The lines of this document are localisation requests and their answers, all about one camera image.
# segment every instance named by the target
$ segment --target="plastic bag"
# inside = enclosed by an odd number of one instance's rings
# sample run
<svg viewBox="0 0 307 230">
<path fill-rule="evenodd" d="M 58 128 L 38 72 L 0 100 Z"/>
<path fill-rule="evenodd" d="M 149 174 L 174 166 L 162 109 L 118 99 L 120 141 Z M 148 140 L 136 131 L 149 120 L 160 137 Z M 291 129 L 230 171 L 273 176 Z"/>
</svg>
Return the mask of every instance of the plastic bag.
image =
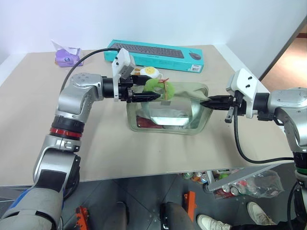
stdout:
<svg viewBox="0 0 307 230">
<path fill-rule="evenodd" d="M 277 172 L 267 170 L 233 184 L 241 194 L 255 198 L 272 198 L 283 192 L 283 185 Z"/>
</svg>

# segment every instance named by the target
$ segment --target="white wall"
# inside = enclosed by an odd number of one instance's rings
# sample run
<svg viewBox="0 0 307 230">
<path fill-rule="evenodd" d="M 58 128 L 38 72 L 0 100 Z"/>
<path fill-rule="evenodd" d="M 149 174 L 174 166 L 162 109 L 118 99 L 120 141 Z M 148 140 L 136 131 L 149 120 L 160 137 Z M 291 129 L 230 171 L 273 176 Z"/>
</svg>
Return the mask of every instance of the white wall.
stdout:
<svg viewBox="0 0 307 230">
<path fill-rule="evenodd" d="M 113 38 L 226 43 L 259 76 L 306 13 L 306 0 L 3 0 L 0 36 L 9 53 L 52 51 L 50 39 L 82 49 Z"/>
</svg>

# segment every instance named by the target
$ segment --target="table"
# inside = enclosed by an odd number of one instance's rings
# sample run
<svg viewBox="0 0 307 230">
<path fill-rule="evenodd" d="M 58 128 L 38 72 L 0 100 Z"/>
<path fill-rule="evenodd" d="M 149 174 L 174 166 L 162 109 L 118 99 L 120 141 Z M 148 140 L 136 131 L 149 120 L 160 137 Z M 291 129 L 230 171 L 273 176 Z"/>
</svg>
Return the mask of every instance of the table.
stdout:
<svg viewBox="0 0 307 230">
<path fill-rule="evenodd" d="M 166 69 L 161 73 L 170 81 L 205 83 L 210 96 L 228 94 L 225 87 L 234 70 L 214 46 L 193 47 L 203 51 L 202 73 Z M 0 87 L 0 185 L 33 183 L 33 167 L 68 71 L 55 65 L 54 52 L 29 53 Z M 91 56 L 75 72 L 112 77 L 111 63 L 104 61 L 102 53 Z M 78 152 L 81 180 L 254 166 L 239 156 L 233 125 L 224 122 L 226 113 L 213 111 L 205 129 L 193 136 L 139 133 L 129 129 L 126 103 L 112 99 L 95 102 Z M 274 122 L 239 117 L 238 128 L 248 157 L 292 156 L 284 133 Z"/>
</svg>

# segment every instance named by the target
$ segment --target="keyboard box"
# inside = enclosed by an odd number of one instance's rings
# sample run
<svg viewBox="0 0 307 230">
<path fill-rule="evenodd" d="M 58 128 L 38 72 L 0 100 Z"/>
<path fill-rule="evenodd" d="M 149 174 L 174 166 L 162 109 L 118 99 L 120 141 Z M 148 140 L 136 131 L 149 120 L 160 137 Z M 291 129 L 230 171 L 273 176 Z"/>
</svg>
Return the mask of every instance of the keyboard box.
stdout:
<svg viewBox="0 0 307 230">
<path fill-rule="evenodd" d="M 123 40 L 112 40 L 108 48 L 110 47 L 126 48 L 138 66 L 153 66 L 194 73 L 200 73 L 204 67 L 200 49 Z M 113 61 L 116 54 L 116 51 L 104 52 L 105 60 Z"/>
</svg>

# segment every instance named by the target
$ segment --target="floor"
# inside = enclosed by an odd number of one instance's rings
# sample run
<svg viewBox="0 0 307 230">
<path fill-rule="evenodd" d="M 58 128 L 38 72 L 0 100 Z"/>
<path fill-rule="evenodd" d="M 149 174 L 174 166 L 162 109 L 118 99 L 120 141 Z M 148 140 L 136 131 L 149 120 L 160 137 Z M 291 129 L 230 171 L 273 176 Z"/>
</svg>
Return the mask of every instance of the floor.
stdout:
<svg viewBox="0 0 307 230">
<path fill-rule="evenodd" d="M 307 39 L 296 38 L 261 82 L 270 92 L 307 88 Z"/>
<path fill-rule="evenodd" d="M 177 174 L 83 182 L 65 201 L 62 212 L 65 229 L 74 229 L 75 208 L 82 205 L 89 209 L 91 229 L 103 230 L 108 211 L 117 201 L 123 201 L 130 213 L 127 230 L 159 230 L 160 204 L 172 201 L 182 205 L 183 194 L 188 190 L 196 192 L 196 216 L 206 214 L 231 225 L 251 224 L 246 203 L 255 201 L 275 222 L 285 221 L 287 198 L 295 182 L 294 165 L 282 164 L 274 170 L 281 178 L 284 192 L 272 199 L 237 196 L 216 200 L 212 193 L 205 193 L 200 184 L 184 180 Z M 10 204 L 0 202 L 0 216 Z M 200 230 L 195 221 L 194 226 L 195 230 Z"/>
</svg>

